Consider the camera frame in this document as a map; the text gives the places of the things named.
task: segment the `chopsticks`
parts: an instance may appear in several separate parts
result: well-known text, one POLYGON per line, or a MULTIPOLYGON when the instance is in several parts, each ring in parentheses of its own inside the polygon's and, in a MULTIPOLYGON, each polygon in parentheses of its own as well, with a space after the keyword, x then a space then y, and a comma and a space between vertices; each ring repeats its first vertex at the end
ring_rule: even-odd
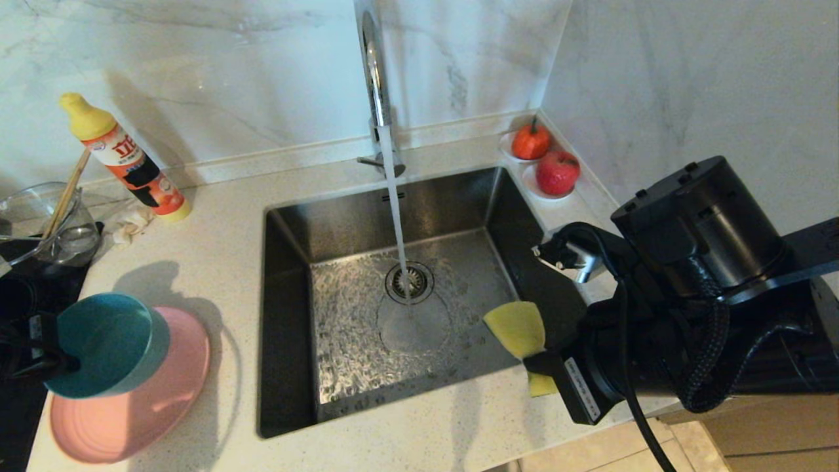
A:
POLYGON ((70 205, 70 200, 73 197, 73 191, 76 190, 76 185, 79 183, 81 172, 85 169, 87 160, 90 157, 91 151, 87 149, 85 149, 85 152, 81 153, 79 161, 76 162, 76 167, 73 169, 73 173, 70 174, 70 179, 67 180, 67 186, 64 188, 64 191, 61 193, 61 198, 55 206, 52 219, 50 219, 50 223, 44 231, 44 236, 42 237, 43 239, 48 239, 52 236, 53 233, 58 230, 58 227, 61 226, 61 222, 64 221, 64 213, 67 211, 67 206, 70 205))

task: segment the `yellow bottle cap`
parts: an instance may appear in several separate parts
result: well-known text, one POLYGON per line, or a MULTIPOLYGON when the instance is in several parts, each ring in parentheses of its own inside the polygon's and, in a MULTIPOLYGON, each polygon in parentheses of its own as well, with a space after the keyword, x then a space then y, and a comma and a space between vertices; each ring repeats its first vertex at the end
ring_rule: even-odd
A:
POLYGON ((104 136, 117 126, 113 115, 93 107, 78 93, 65 93, 58 103, 70 115, 70 132, 80 141, 104 136))

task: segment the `bottle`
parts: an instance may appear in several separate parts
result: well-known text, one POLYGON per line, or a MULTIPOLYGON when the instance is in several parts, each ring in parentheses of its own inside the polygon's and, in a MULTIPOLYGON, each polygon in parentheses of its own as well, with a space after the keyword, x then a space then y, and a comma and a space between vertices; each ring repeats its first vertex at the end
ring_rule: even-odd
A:
POLYGON ((165 221, 190 214, 190 203, 110 113, 93 107, 78 93, 59 100, 70 115, 70 132, 102 162, 134 196, 165 221))

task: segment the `red apple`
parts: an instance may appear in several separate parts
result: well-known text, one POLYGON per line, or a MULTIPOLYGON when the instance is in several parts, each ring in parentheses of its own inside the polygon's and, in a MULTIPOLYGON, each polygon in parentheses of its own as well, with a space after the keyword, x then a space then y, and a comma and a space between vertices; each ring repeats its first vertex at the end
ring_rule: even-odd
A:
POLYGON ((574 190, 580 163, 570 152, 550 150, 536 165, 536 184, 548 195, 564 197, 574 190))

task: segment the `faucet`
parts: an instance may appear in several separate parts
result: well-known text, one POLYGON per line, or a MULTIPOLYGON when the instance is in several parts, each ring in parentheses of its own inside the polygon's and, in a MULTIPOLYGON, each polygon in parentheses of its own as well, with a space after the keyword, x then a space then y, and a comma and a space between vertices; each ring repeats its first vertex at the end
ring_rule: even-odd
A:
MULTIPOLYGON (((382 30, 379 27, 376 14, 375 0, 355 0, 356 23, 358 26, 358 44, 362 48, 362 63, 364 77, 367 82, 367 98, 370 99, 370 134, 373 137, 375 159, 359 157, 358 162, 374 165, 384 174, 384 158, 382 156, 382 132, 391 133, 392 120, 390 118, 390 99, 388 97, 388 81, 384 72, 384 53, 382 51, 382 30)), ((405 172, 405 164, 399 158, 396 142, 391 136, 393 146, 393 173, 399 177, 405 172)))

